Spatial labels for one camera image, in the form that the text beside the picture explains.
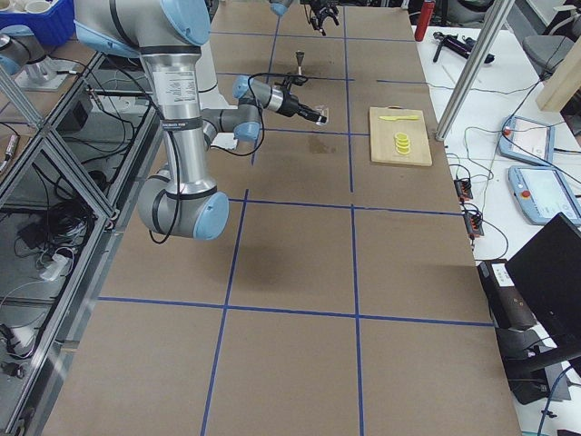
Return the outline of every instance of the red bottle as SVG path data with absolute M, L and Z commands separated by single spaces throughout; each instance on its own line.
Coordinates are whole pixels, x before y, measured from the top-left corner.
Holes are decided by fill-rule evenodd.
M 416 41 L 423 41 L 424 35 L 426 34 L 426 29 L 429 26 L 429 20 L 432 19 L 432 14 L 434 13 L 434 7 L 436 6 L 435 0 L 424 0 L 424 4 L 421 7 L 419 13 L 419 20 L 416 26 L 416 33 L 414 34 Z

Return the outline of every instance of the blue bin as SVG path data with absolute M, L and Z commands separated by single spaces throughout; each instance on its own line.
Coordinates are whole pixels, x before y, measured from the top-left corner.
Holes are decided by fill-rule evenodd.
M 44 14 L 0 12 L 0 29 L 26 25 L 42 45 L 63 45 L 74 33 L 73 0 L 54 0 Z

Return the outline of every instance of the computer monitor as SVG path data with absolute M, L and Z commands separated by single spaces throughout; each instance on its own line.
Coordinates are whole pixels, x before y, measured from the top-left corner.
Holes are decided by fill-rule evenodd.
M 506 264 L 528 307 L 557 348 L 505 361 L 507 374 L 524 374 L 570 361 L 581 375 L 581 232 L 556 215 Z

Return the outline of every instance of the blue and white device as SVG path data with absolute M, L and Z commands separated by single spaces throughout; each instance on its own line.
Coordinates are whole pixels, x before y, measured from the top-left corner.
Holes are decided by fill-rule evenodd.
M 498 151 L 505 157 L 532 165 L 547 165 L 541 159 L 553 162 L 555 148 L 555 127 L 520 116 L 507 119 L 501 134 Z
M 581 207 L 565 176 L 549 166 L 511 166 L 508 180 L 526 218 L 544 225 L 562 212 L 571 223 L 581 226 Z

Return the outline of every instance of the blue cable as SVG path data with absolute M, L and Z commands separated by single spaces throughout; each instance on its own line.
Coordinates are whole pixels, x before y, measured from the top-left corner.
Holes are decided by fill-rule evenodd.
M 537 436 L 541 436 L 541 434 L 542 434 L 543 424 L 545 423 L 545 417 L 547 416 L 547 413 L 548 413 L 548 406 L 551 404 L 551 400 L 553 400 L 553 394 L 555 393 L 556 386 L 559 384 L 561 379 L 565 376 L 566 372 L 569 370 L 572 370 L 572 369 L 573 369 L 573 366 L 569 366 L 568 368 L 561 371 L 561 373 L 555 379 L 555 382 L 553 382 L 553 386 L 551 386 L 551 392 L 548 394 L 547 404 L 545 405 L 545 409 L 543 410 L 543 416 L 541 417 L 541 422 L 538 424 Z

